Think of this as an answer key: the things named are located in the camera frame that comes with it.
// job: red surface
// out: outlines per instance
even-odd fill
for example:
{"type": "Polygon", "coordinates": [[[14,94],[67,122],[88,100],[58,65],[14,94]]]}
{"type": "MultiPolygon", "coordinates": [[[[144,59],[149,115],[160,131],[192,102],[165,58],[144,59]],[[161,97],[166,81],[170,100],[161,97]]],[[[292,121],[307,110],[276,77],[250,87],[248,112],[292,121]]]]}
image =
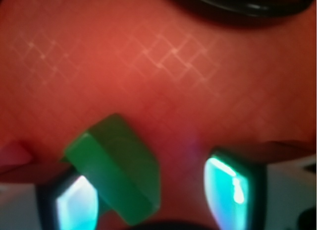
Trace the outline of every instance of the red surface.
{"type": "Polygon", "coordinates": [[[11,142],[0,148],[0,167],[24,165],[32,162],[33,157],[19,143],[11,142]]]}
{"type": "MultiPolygon", "coordinates": [[[[316,3],[244,27],[183,4],[3,0],[0,144],[22,140],[38,159],[56,160],[88,126],[121,113],[161,165],[152,220],[213,226],[202,182],[213,145],[315,135],[316,3]]],[[[114,213],[100,223],[122,226],[114,213]]]]}

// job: red plastic part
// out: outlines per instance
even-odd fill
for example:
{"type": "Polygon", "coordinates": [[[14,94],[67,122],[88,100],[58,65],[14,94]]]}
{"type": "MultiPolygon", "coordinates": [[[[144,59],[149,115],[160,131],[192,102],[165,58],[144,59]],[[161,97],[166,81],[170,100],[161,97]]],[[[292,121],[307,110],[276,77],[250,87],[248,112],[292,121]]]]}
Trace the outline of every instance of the red plastic part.
{"type": "Polygon", "coordinates": [[[8,143],[0,148],[0,167],[24,165],[32,160],[32,155],[17,142],[8,143]]]}

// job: green plastic piece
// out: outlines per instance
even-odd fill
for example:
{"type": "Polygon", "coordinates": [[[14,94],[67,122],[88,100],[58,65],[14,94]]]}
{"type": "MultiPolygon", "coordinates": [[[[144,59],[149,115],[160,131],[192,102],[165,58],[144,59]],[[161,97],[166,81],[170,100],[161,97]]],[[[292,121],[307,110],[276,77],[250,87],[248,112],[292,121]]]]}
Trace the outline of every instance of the green plastic piece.
{"type": "Polygon", "coordinates": [[[136,225],[159,209],[159,164],[120,115],[89,128],[65,156],[127,224],[136,225]]]}

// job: white surface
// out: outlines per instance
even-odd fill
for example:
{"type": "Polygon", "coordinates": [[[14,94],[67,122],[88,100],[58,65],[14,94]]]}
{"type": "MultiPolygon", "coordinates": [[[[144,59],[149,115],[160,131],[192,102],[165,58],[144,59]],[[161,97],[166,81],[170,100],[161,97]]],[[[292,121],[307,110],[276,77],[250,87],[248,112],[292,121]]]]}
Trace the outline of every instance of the white surface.
{"type": "Polygon", "coordinates": [[[297,218],[316,206],[316,174],[304,167],[316,155],[267,166],[266,230],[297,230],[297,218]]]}
{"type": "Polygon", "coordinates": [[[0,229],[41,229],[34,185],[0,183],[0,229]]]}

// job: glowing screen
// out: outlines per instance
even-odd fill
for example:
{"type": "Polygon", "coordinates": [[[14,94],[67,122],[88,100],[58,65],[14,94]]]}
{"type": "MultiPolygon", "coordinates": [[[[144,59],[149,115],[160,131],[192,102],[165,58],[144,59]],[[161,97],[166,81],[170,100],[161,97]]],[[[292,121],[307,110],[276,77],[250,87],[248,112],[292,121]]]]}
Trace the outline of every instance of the glowing screen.
{"type": "Polygon", "coordinates": [[[248,180],[220,158],[205,165],[205,194],[221,230],[245,230],[248,216],[248,180]]]}
{"type": "Polygon", "coordinates": [[[98,220],[98,194],[83,176],[80,176],[56,200],[60,230],[93,230],[98,220]]]}

